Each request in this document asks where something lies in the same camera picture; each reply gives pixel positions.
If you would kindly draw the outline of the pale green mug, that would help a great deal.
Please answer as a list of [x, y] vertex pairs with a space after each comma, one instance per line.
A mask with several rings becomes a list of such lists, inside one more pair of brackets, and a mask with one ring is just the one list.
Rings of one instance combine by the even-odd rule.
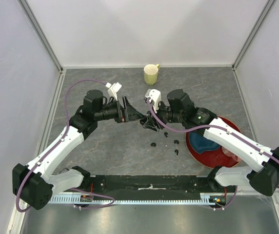
[[147, 64], [144, 69], [144, 80], [147, 85], [154, 85], [157, 82], [159, 64]]

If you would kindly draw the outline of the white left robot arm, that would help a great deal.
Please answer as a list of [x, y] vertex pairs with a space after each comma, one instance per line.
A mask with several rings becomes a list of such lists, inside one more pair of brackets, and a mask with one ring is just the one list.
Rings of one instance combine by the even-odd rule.
[[16, 202], [23, 200], [30, 207], [42, 209], [53, 197], [72, 188], [85, 192], [90, 188], [90, 173], [75, 166], [66, 173], [54, 175], [59, 164], [96, 130], [98, 122], [113, 119], [117, 123], [147, 118], [127, 100], [123, 103], [107, 99], [100, 90], [89, 90], [83, 104], [68, 119], [60, 135], [35, 159], [27, 165], [17, 164], [12, 170], [13, 193]]

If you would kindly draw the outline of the aluminium frame post right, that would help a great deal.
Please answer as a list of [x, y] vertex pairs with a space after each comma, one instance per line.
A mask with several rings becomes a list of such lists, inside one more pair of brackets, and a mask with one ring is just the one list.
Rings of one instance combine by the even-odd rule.
[[242, 48], [240, 49], [235, 61], [232, 64], [232, 70], [236, 71], [238, 66], [240, 65], [243, 57], [245, 56], [246, 52], [250, 48], [253, 40], [257, 36], [259, 30], [261, 29], [262, 25], [264, 24], [267, 16], [269, 15], [270, 11], [272, 10], [273, 6], [275, 5], [277, 1], [276, 0], [267, 0], [261, 13], [259, 14], [256, 22], [254, 23], [250, 33], [248, 34], [248, 37], [246, 38]]

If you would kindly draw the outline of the aluminium frame post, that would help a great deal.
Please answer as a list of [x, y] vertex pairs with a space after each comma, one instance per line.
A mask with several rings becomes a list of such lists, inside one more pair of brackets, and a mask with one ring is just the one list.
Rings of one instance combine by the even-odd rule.
[[246, 52], [250, 48], [253, 40], [257, 36], [259, 30], [261, 29], [262, 25], [264, 24], [267, 16], [269, 15], [270, 11], [272, 10], [273, 6], [275, 5], [277, 1], [276, 0], [267, 0], [261, 13], [259, 14], [256, 22], [254, 23], [250, 33], [248, 34], [248, 37], [246, 38], [242, 48], [240, 49], [235, 61], [232, 64], [232, 70], [236, 71], [238, 66], [240, 65], [243, 57], [245, 56]]
[[63, 67], [57, 58], [55, 52], [53, 51], [52, 46], [50, 45], [44, 31], [42, 30], [33, 10], [31, 9], [31, 6], [29, 5], [27, 0], [17, 0], [19, 5], [21, 6], [22, 10], [24, 11], [26, 17], [28, 18], [31, 26], [33, 27], [35, 33], [37, 34], [40, 42], [44, 46], [47, 54], [49, 55], [51, 61], [53, 62], [54, 66], [57, 68], [57, 70], [61, 73], [63, 71]]

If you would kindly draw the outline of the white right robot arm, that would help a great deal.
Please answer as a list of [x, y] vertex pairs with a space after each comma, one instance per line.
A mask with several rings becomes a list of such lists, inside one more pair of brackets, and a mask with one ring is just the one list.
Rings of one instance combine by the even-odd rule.
[[183, 133], [195, 132], [246, 163], [239, 168], [215, 167], [206, 183], [210, 191], [218, 192], [227, 186], [251, 186], [262, 195], [272, 196], [279, 189], [279, 147], [271, 149], [246, 137], [208, 109], [196, 107], [182, 89], [167, 95], [168, 106], [156, 89], [149, 89], [145, 98], [150, 119], [157, 128], [170, 129], [168, 123], [181, 123], [185, 128]]

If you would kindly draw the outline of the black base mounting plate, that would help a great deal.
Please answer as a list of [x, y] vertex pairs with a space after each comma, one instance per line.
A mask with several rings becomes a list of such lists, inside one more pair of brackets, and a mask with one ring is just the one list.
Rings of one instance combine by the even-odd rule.
[[96, 175], [85, 178], [78, 189], [99, 195], [139, 190], [187, 190], [192, 193], [230, 194], [235, 191], [235, 186], [224, 188], [207, 177], [195, 175]]

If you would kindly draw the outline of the blue leaf-shaped dish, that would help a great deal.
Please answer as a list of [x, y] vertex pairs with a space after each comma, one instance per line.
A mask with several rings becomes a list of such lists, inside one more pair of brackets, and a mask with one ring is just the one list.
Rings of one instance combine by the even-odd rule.
[[196, 133], [189, 134], [189, 143], [191, 144], [193, 150], [198, 154], [202, 154], [204, 152], [215, 151], [220, 148], [220, 145], [206, 139], [203, 136], [200, 136]]

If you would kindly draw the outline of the red round plate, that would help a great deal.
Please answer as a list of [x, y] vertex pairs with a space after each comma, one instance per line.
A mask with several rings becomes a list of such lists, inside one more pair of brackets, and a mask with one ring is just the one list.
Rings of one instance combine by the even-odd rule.
[[230, 167], [234, 167], [240, 163], [240, 162], [235, 162], [231, 158], [224, 155], [224, 153], [222, 152], [222, 149], [221, 149], [222, 146], [220, 146], [220, 148], [218, 150], [198, 154], [197, 152], [195, 152], [193, 150], [191, 144], [189, 143], [189, 134], [190, 133], [186, 133], [186, 144], [187, 144], [188, 150], [189, 150], [190, 154], [192, 155], [192, 157], [196, 161], [201, 163], [202, 165], [213, 169], [216, 166], [224, 166], [224, 167], [230, 168]]

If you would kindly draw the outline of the aluminium frame post left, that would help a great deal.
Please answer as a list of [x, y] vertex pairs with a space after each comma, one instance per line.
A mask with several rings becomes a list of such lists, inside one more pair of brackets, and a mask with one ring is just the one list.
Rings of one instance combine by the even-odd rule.
[[52, 46], [50, 45], [44, 31], [42, 30], [33, 10], [31, 9], [31, 6], [29, 5], [27, 0], [17, 0], [19, 5], [21, 6], [22, 10], [24, 11], [26, 17], [28, 18], [31, 26], [33, 27], [35, 33], [37, 34], [40, 42], [44, 46], [47, 54], [49, 55], [51, 61], [53, 62], [54, 66], [57, 68], [57, 70], [61, 73], [63, 71], [63, 67], [57, 58], [55, 52], [53, 51]]

